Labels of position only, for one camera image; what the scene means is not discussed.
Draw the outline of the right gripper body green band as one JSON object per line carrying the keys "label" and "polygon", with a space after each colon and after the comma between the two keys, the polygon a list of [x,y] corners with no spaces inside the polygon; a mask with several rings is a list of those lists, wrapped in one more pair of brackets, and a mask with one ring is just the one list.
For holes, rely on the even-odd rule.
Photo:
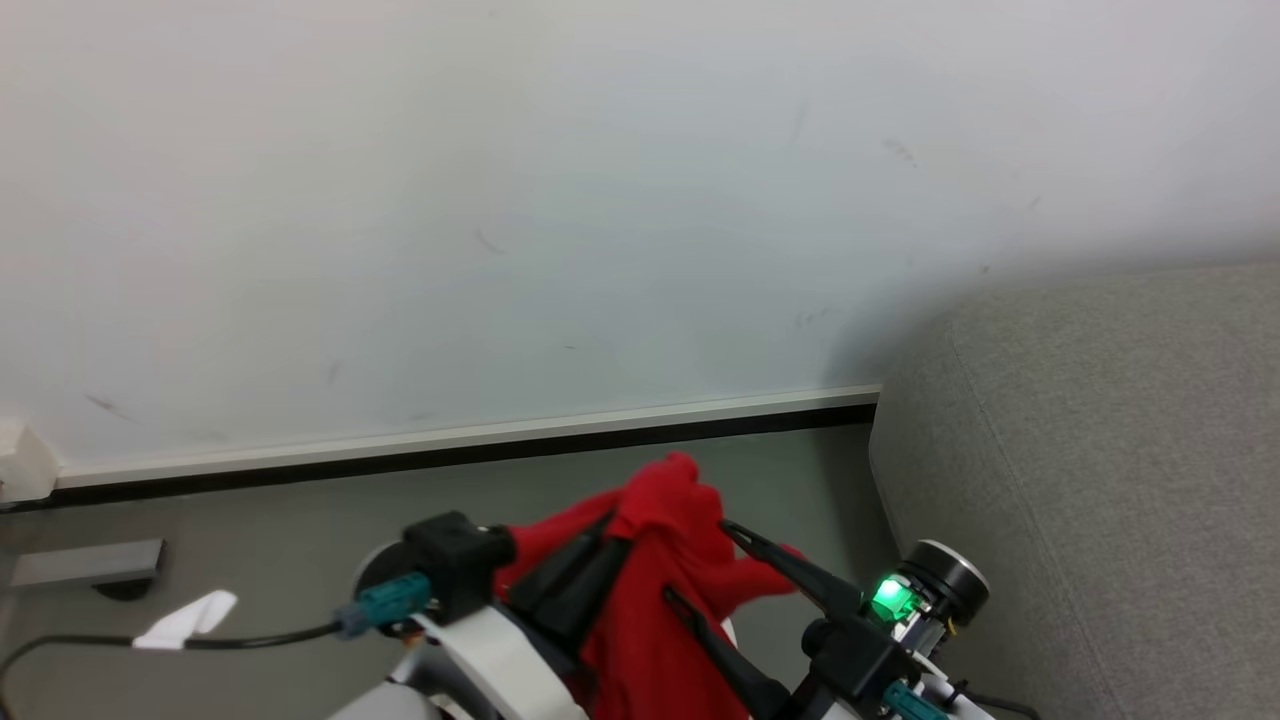
{"label": "right gripper body green band", "polygon": [[943,575],[901,568],[883,578],[868,603],[869,619],[905,650],[909,669],[888,680],[872,706],[876,719],[991,719],[992,715],[940,666],[938,655],[989,598],[989,583],[970,568]]}

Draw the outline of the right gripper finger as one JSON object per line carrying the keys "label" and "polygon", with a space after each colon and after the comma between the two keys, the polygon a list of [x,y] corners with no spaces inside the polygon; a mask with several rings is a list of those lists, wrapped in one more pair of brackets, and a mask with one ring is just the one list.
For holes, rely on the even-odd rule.
{"label": "right gripper finger", "polygon": [[707,615],[676,588],[666,587],[663,597],[748,715],[751,719],[781,719],[791,707],[791,694],[787,688],[751,664],[727,639],[726,632],[714,629]]}
{"label": "right gripper finger", "polygon": [[722,520],[719,528],[748,556],[785,577],[824,616],[854,618],[861,611],[865,596],[856,585],[736,521]]}

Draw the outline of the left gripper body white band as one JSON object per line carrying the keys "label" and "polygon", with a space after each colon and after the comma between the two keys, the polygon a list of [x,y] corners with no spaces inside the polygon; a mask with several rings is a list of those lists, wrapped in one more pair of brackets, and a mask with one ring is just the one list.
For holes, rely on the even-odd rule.
{"label": "left gripper body white band", "polygon": [[442,625],[424,614],[426,659],[413,684],[461,719],[585,719],[586,711],[526,634],[486,606]]}

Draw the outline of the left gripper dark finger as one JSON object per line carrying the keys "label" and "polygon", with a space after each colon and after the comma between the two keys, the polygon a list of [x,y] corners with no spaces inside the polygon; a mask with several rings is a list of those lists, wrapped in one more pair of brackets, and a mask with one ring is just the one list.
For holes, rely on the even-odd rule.
{"label": "left gripper dark finger", "polygon": [[612,519],[596,519],[508,591],[516,618],[561,650],[586,642],[628,559],[631,542],[605,533]]}

